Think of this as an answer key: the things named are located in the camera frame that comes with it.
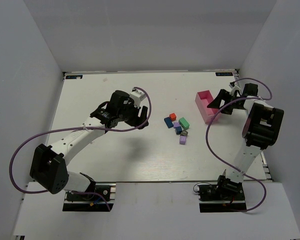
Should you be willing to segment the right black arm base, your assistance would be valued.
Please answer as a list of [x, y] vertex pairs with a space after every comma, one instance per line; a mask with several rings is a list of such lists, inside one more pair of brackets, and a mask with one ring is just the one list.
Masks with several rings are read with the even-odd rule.
[[247, 210], [242, 183], [230, 180], [225, 173], [218, 177], [216, 184], [199, 182], [192, 190], [199, 196], [201, 213], [232, 213]]

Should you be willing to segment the pink plastic box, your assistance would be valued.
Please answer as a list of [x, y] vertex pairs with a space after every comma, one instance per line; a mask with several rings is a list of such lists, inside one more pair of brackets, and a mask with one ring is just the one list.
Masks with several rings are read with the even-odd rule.
[[218, 109], [209, 108], [208, 105], [214, 100], [209, 90], [200, 91], [196, 93], [195, 103], [203, 118], [205, 124], [209, 124]]

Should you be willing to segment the red wood block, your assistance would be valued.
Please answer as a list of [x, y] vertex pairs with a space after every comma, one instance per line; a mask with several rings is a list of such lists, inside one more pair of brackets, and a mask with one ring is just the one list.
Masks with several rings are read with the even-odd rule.
[[170, 118], [172, 121], [175, 121], [175, 120], [177, 119], [177, 116], [176, 116], [175, 113], [171, 113], [171, 114], [169, 115], [169, 118]]

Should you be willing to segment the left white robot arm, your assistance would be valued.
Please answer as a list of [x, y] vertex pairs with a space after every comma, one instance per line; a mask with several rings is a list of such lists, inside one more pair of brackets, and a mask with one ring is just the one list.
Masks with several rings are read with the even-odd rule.
[[141, 102], [148, 97], [138, 87], [130, 93], [121, 90], [113, 92], [110, 100], [101, 103], [79, 128], [49, 146], [40, 144], [36, 147], [30, 176], [51, 194], [62, 190], [92, 194], [96, 181], [82, 172], [69, 171], [67, 166], [94, 140], [107, 132], [115, 132], [120, 122], [131, 126], [133, 130], [147, 127], [151, 106], [141, 106]]

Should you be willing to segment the grey wood block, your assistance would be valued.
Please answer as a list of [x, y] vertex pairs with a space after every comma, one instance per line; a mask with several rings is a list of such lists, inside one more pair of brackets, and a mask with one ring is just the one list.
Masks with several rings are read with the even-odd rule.
[[189, 132], [187, 130], [183, 130], [180, 135], [183, 136], [183, 137], [187, 137], [189, 134]]

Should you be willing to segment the teal small wood block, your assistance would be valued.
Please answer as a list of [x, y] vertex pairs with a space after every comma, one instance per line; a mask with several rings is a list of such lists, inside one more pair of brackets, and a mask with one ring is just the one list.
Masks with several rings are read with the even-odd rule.
[[174, 130], [175, 130], [175, 133], [176, 133], [177, 135], [180, 135], [180, 134], [181, 134], [181, 132], [183, 131], [183, 129], [182, 129], [182, 127], [181, 127], [181, 126], [177, 126], [177, 127], [175, 127], [175, 128], [174, 128]]

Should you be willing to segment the purple wood block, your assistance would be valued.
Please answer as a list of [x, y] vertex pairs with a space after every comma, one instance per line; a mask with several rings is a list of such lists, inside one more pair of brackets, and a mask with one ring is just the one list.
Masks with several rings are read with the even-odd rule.
[[173, 127], [176, 129], [176, 128], [180, 128], [181, 125], [180, 125], [179, 122], [174, 122], [174, 123], [173, 123]]

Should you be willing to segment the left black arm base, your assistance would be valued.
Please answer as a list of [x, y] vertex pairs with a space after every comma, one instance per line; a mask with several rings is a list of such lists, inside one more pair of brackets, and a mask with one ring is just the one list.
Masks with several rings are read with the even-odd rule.
[[67, 191], [63, 212], [110, 212], [115, 203], [116, 184], [97, 183], [94, 194], [77, 194]]

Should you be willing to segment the dark blue wood block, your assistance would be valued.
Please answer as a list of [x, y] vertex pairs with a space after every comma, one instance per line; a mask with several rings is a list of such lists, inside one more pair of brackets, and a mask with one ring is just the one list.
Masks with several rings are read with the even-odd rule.
[[163, 120], [164, 120], [164, 122], [165, 122], [168, 129], [170, 129], [174, 126], [174, 124], [173, 124], [170, 117], [165, 117]]

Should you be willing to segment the green wood block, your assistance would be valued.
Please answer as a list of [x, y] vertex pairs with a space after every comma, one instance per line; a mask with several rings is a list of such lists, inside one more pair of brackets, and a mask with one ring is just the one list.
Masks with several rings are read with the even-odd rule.
[[184, 130], [187, 130], [190, 127], [189, 122], [184, 117], [181, 117], [178, 122]]

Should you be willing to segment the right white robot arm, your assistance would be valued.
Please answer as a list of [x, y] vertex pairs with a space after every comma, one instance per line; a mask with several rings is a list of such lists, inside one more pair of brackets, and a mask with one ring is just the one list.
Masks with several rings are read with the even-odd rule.
[[242, 130], [242, 145], [227, 169], [218, 177], [215, 191], [221, 195], [236, 195], [242, 189], [244, 174], [255, 158], [267, 147], [273, 146], [279, 136], [284, 111], [267, 104], [258, 96], [258, 85], [247, 83], [240, 90], [234, 82], [231, 91], [221, 89], [207, 107], [231, 115], [234, 109], [248, 113]]

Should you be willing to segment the lilac wood block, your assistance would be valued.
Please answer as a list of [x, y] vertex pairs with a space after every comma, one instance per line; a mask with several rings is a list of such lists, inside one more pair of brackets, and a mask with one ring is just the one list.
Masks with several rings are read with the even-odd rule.
[[186, 142], [187, 142], [187, 137], [181, 135], [181, 136], [179, 137], [179, 144], [180, 144], [180, 145], [185, 145]]

